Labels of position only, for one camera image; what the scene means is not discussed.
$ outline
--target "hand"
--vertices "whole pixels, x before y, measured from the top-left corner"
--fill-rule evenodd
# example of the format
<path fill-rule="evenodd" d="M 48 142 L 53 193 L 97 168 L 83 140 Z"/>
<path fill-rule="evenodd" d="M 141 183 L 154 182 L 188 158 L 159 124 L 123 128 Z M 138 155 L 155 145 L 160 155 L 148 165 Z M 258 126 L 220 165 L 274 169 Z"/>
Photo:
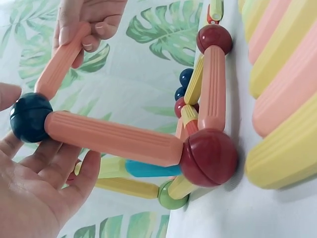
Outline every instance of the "hand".
<path fill-rule="evenodd" d="M 127 0 L 61 0 L 53 39 L 53 53 L 60 45 L 68 44 L 76 34 L 79 21 L 91 24 L 92 34 L 82 40 L 87 52 L 94 52 L 101 40 L 117 32 Z M 72 67 L 83 63 L 84 51 Z"/>
<path fill-rule="evenodd" d="M 17 86 L 0 83 L 0 110 L 20 96 Z M 79 175 L 62 188 L 81 148 L 48 139 L 21 162 L 12 161 L 23 143 L 10 132 L 0 141 L 0 237 L 56 238 L 91 193 L 100 153 L 87 153 Z"/>

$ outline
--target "magnetic building toy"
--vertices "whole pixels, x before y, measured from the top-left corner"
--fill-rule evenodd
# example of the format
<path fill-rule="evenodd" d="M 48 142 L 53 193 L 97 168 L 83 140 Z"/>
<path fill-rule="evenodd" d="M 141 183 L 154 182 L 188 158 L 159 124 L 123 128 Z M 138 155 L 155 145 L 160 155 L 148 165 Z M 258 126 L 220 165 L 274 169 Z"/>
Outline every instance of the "magnetic building toy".
<path fill-rule="evenodd" d="M 39 77 L 34 93 L 13 105 L 10 124 L 15 136 L 27 143 L 46 138 L 108 153 L 102 159 L 96 187 L 147 199 L 157 198 L 167 209 L 186 204 L 198 186 L 214 187 L 235 173 L 238 155 L 223 130 L 226 112 L 225 55 L 232 49 L 229 32 L 218 25 L 222 0 L 212 0 L 207 24 L 197 34 L 201 55 L 194 69 L 180 75 L 175 93 L 176 135 L 76 115 L 54 112 L 49 100 L 81 51 L 81 39 L 90 34 L 81 22 L 74 40 L 60 46 Z M 81 162 L 76 164 L 78 174 Z M 133 177 L 170 177 L 160 187 Z"/>
<path fill-rule="evenodd" d="M 317 174 L 317 1 L 239 0 L 249 44 L 254 185 L 279 189 Z"/>

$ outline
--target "finger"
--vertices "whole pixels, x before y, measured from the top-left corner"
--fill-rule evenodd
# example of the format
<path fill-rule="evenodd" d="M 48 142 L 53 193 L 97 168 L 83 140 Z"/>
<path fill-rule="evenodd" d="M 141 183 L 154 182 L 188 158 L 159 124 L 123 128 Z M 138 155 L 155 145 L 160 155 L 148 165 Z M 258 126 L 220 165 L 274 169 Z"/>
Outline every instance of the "finger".
<path fill-rule="evenodd" d="M 96 49 L 98 49 L 99 44 L 100 44 L 100 38 L 97 36 L 86 36 L 83 40 L 82 40 L 82 45 L 85 49 L 85 51 L 87 52 L 94 52 L 96 51 Z"/>
<path fill-rule="evenodd" d="M 25 157 L 20 164 L 38 173 L 51 162 L 61 145 L 52 139 L 43 140 L 33 155 Z"/>
<path fill-rule="evenodd" d="M 60 189 L 73 171 L 80 151 L 81 148 L 63 144 L 51 163 L 38 173 L 39 176 L 55 189 Z"/>
<path fill-rule="evenodd" d="M 92 24 L 92 32 L 100 39 L 107 40 L 115 35 L 121 21 L 121 15 L 108 16 L 103 22 Z"/>
<path fill-rule="evenodd" d="M 84 49 L 82 49 L 79 52 L 78 56 L 76 57 L 73 64 L 71 65 L 72 68 L 79 68 L 82 65 L 83 61 L 84 61 Z"/>
<path fill-rule="evenodd" d="M 59 47 L 59 20 L 56 20 L 56 27 L 54 30 L 54 37 L 53 37 L 53 48 L 52 48 L 52 56 L 55 55 L 55 51 L 58 49 Z"/>
<path fill-rule="evenodd" d="M 2 151 L 9 159 L 12 159 L 22 145 L 23 142 L 16 138 L 13 132 L 10 131 L 4 139 L 0 141 L 0 151 Z"/>
<path fill-rule="evenodd" d="M 69 217 L 79 210 L 93 190 L 100 170 L 100 159 L 100 153 L 89 151 L 76 179 L 69 187 L 60 191 L 69 206 Z"/>
<path fill-rule="evenodd" d="M 68 44 L 75 36 L 83 0 L 61 0 L 58 15 L 59 44 Z"/>
<path fill-rule="evenodd" d="M 21 96 L 20 86 L 0 83 L 0 111 L 11 107 Z"/>

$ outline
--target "green leaf pattern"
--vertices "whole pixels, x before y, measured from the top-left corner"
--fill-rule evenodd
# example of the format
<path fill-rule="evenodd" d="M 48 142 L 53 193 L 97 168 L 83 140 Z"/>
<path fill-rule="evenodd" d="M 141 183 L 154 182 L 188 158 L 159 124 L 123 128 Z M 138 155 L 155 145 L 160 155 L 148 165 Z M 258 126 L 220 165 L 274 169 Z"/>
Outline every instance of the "green leaf pattern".
<path fill-rule="evenodd" d="M 154 55 L 156 62 L 153 63 L 160 64 L 170 60 L 174 67 L 170 73 L 177 80 L 178 75 L 174 72 L 180 72 L 182 68 L 194 64 L 196 34 L 202 3 L 196 0 L 173 0 L 168 5 L 160 5 L 159 1 L 152 2 L 153 6 L 150 8 L 150 0 L 137 0 L 133 3 L 139 8 L 139 14 L 130 19 L 123 18 L 122 21 L 128 21 L 129 25 L 121 37 L 127 41 L 132 39 L 135 46 L 139 46 L 138 49 L 141 46 L 144 52 Z M 36 80 L 51 58 L 58 3 L 58 0 L 16 0 L 11 6 L 9 24 L 0 28 L 0 60 L 5 60 L 6 56 L 13 54 L 6 50 L 9 45 L 20 49 L 17 50 L 19 67 L 16 72 L 20 77 L 21 85 L 28 92 L 33 90 Z M 96 52 L 85 53 L 81 67 L 69 70 L 60 90 L 51 100 L 54 110 L 71 111 L 102 120 L 117 120 L 115 108 L 96 108 L 96 105 L 100 105 L 103 100 L 109 101 L 112 100 L 111 98 L 105 98 L 106 95 L 102 93 L 93 93 L 84 100 L 81 96 L 83 86 L 90 82 L 95 83 L 96 76 L 106 78 L 107 70 L 110 70 L 112 66 L 112 59 L 108 58 L 115 49 L 114 43 L 115 41 L 111 40 L 102 41 Z M 137 95 L 142 96 L 139 93 L 142 91 L 139 91 L 139 86 L 135 89 Z M 151 102 L 144 99 L 138 110 L 141 117 L 160 118 L 161 123 L 150 129 L 163 133 L 175 133 L 177 118 L 174 115 L 174 102 L 155 105 L 151 105 Z M 37 148 L 37 145 L 27 144 L 24 148 L 28 149 L 27 153 L 30 153 Z M 26 155 L 19 154 L 15 160 L 19 161 Z M 161 215 L 154 211 L 141 212 L 132 216 L 122 214 L 105 217 L 99 224 L 76 227 L 75 233 L 61 234 L 63 236 L 60 238 L 164 238 L 168 219 L 168 215 Z"/>
<path fill-rule="evenodd" d="M 104 219 L 99 228 L 96 225 L 82 227 L 74 233 L 74 238 L 165 238 L 169 215 L 158 215 L 155 212 L 141 212 L 130 216 L 128 230 L 123 234 L 122 220 L 124 215 Z"/>
<path fill-rule="evenodd" d="M 201 10 L 202 3 L 193 0 L 185 1 L 183 6 L 177 1 L 169 6 L 155 7 L 154 11 L 148 8 L 140 15 L 151 28 L 144 26 L 134 16 L 126 34 L 138 43 L 151 43 L 149 48 L 157 57 L 165 60 L 172 58 L 185 66 L 193 66 Z"/>

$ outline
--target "yellow magnetic stick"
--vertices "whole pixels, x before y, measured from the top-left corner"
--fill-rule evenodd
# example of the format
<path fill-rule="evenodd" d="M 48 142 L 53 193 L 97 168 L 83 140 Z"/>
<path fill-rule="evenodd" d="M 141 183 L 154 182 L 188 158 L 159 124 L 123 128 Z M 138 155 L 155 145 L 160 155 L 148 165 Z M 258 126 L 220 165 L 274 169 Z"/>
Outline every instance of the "yellow magnetic stick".
<path fill-rule="evenodd" d="M 220 21 L 223 16 L 223 2 L 222 0 L 211 0 L 210 1 L 210 17 L 215 21 Z"/>
<path fill-rule="evenodd" d="M 78 163 L 75 167 L 75 174 L 78 175 L 82 163 Z M 99 179 L 130 177 L 130 174 L 125 169 L 125 159 L 121 157 L 111 157 L 101 159 Z"/>
<path fill-rule="evenodd" d="M 292 0 L 250 75 L 250 93 L 258 98 L 316 21 L 316 0 Z"/>
<path fill-rule="evenodd" d="M 184 127 L 186 127 L 186 125 L 192 120 L 198 119 L 198 113 L 196 109 L 190 105 L 183 106 L 182 109 L 180 110 L 180 113 L 182 115 Z"/>
<path fill-rule="evenodd" d="M 255 1 L 254 6 L 250 12 L 249 18 L 245 23 L 244 32 L 246 41 L 249 42 L 259 21 L 261 20 L 263 13 L 266 10 L 271 0 L 258 0 Z"/>
<path fill-rule="evenodd" d="M 249 15 L 252 11 L 253 3 L 258 0 L 245 0 L 241 12 L 242 22 L 245 25 L 248 21 Z"/>
<path fill-rule="evenodd" d="M 317 92 L 248 154 L 245 173 L 258 187 L 279 189 L 317 173 Z"/>
<path fill-rule="evenodd" d="M 239 12 L 242 12 L 243 5 L 246 0 L 238 0 Z"/>
<path fill-rule="evenodd" d="M 186 197 L 198 187 L 190 183 L 183 175 L 177 176 L 168 188 L 168 195 L 177 200 Z"/>
<path fill-rule="evenodd" d="M 184 96 L 184 102 L 188 105 L 195 105 L 198 103 L 202 87 L 203 65 L 204 56 L 200 55 Z"/>
<path fill-rule="evenodd" d="M 155 184 L 128 178 L 100 178 L 95 187 L 146 199 L 155 199 L 159 194 Z"/>

